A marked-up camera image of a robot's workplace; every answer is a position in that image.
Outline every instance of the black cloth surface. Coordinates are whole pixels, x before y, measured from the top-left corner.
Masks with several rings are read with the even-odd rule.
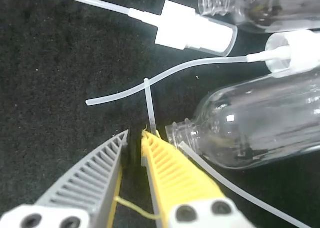
[[[165,0],[106,0],[157,14]],[[172,0],[192,7],[197,0]],[[35,202],[77,161],[125,129],[148,122],[145,94],[85,100],[130,88],[179,63],[210,57],[154,44],[156,27],[71,0],[1,0],[0,214]],[[264,49],[268,35],[239,31],[231,56]],[[268,73],[264,63],[194,67],[152,86],[158,128],[192,118],[209,91]],[[320,153],[262,167],[217,169],[241,188],[320,227]],[[257,227],[291,227],[221,186]],[[120,195],[152,212],[147,173],[125,172]],[[114,227],[155,227],[117,207]]]

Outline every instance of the transparent bottle body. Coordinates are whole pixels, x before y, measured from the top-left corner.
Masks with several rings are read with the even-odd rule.
[[[221,89],[199,104],[195,119],[166,127],[222,167],[241,169],[320,148],[320,69],[268,75]]]
[[[273,33],[320,28],[319,0],[198,0],[202,14],[230,13],[251,32]]]

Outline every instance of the yellow wire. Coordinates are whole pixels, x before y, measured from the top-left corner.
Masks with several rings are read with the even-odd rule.
[[[119,196],[116,196],[114,198],[114,200],[116,202],[118,202],[119,204],[122,204],[130,209],[133,209],[134,211],[138,212],[140,215],[142,215],[143,217],[147,218],[147,219],[153,219],[153,220],[157,220],[157,219],[160,219],[161,216],[160,215],[157,215],[157,214],[150,214],[146,211],[144,211],[143,209],[141,209],[139,206],[131,203],[130,201],[127,201],[125,199],[122,199],[121,197]]]

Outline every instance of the white spray nozzle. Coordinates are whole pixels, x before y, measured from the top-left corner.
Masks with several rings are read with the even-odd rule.
[[[133,8],[128,15],[158,27],[156,44],[181,50],[192,48],[227,56],[238,34],[235,25],[201,16],[194,8],[169,0],[165,1],[161,15]]]
[[[320,34],[298,30],[272,34],[265,51],[247,55],[248,62],[265,61],[273,73],[300,73],[320,65]]]

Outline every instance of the clear plastic bottle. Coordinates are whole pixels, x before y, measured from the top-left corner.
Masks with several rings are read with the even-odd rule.
[[[273,74],[221,89],[199,104],[195,119],[166,127],[222,167],[241,169],[320,149],[320,69]]]
[[[239,27],[259,33],[320,28],[319,0],[198,0],[202,14],[230,13]]]

